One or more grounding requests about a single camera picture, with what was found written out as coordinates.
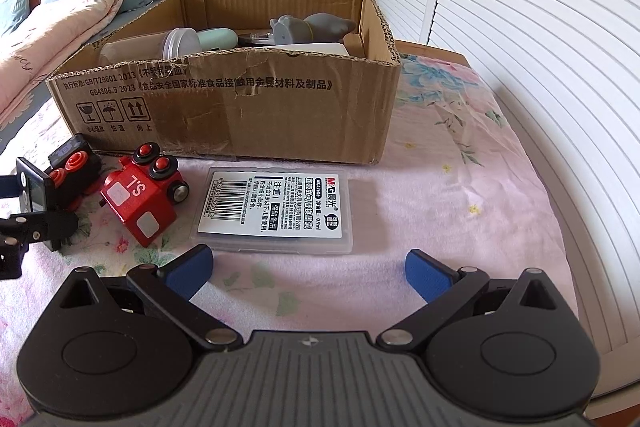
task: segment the pink blanket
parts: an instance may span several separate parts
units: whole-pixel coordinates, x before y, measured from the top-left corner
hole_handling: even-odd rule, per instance
[[[0,156],[0,174],[15,168],[19,155],[45,166],[47,155],[67,137],[57,109],[47,102]],[[100,275],[122,275],[139,263],[167,263],[192,247],[191,223],[204,197],[207,170],[216,164],[229,163],[180,160],[191,195],[178,208],[177,222],[150,247],[140,247],[93,196],[79,209],[80,228],[71,245],[61,253],[31,247],[22,279],[0,282],[0,426],[13,426],[30,412],[15,359],[69,271],[89,265]],[[375,336],[424,304],[403,273],[407,251],[420,248],[449,266],[474,265],[497,278],[540,267],[577,310],[545,189],[490,90],[472,70],[404,59],[382,162],[345,170],[353,214],[351,255],[217,253],[214,277],[193,301],[245,338],[260,328],[367,330]],[[0,203],[0,215],[17,210],[17,202],[7,201]]]

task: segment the white label sticker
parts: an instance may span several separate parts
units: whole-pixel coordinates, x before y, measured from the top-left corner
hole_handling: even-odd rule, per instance
[[[140,232],[145,234],[146,237],[151,237],[160,228],[160,225],[158,225],[156,218],[151,212],[142,214],[136,221],[136,225],[140,229]]]
[[[198,232],[342,237],[338,176],[214,172]]]
[[[129,199],[130,195],[129,191],[120,182],[115,182],[107,190],[107,196],[111,198],[115,206],[121,206]]]

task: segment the gray toy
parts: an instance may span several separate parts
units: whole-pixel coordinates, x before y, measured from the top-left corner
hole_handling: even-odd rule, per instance
[[[276,44],[310,44],[338,42],[356,29],[356,23],[329,13],[314,13],[304,20],[283,15],[279,19],[271,19],[271,29]]]

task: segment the cardboard box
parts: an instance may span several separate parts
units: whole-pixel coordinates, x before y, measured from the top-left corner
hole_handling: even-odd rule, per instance
[[[107,42],[190,26],[243,33],[283,14],[328,12],[357,22],[350,57],[264,48],[97,68]],[[47,80],[72,132],[94,149],[147,141],[180,156],[253,156],[377,163],[399,54],[373,0],[165,0],[78,51]]]

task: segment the plastic container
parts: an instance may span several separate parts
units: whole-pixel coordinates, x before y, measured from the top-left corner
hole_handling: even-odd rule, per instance
[[[198,32],[200,46],[204,52],[232,50],[238,45],[238,34],[228,28],[214,28]]]
[[[347,177],[339,169],[213,167],[205,186],[194,243],[229,252],[353,250]]]
[[[176,28],[105,44],[100,52],[100,66],[111,66],[131,60],[169,60],[200,53],[202,47],[196,30]]]

